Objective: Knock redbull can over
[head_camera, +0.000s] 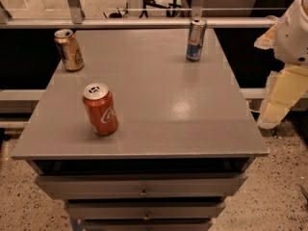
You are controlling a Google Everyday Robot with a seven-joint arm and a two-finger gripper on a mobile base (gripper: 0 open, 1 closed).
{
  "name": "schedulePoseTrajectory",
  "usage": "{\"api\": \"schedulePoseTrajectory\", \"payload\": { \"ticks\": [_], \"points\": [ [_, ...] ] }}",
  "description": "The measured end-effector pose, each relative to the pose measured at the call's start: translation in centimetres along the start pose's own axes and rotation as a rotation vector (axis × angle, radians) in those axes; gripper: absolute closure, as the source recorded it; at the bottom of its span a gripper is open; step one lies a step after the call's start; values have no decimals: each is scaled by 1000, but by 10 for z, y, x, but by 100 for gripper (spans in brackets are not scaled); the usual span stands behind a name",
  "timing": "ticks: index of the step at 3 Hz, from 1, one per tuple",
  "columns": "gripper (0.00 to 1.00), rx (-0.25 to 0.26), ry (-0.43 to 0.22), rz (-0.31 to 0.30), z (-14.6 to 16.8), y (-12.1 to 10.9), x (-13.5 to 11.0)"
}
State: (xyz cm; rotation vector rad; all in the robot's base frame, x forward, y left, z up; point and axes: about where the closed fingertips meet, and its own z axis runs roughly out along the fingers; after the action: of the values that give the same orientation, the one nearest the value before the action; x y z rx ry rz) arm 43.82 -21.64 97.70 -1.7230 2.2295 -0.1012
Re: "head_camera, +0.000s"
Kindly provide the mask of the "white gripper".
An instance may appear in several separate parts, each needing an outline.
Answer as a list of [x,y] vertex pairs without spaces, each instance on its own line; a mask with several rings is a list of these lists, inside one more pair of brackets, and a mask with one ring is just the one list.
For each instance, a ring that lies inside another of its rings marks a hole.
[[260,128],[273,129],[308,91],[308,0],[295,0],[254,46],[273,48],[275,58],[286,64],[269,74],[257,119]]

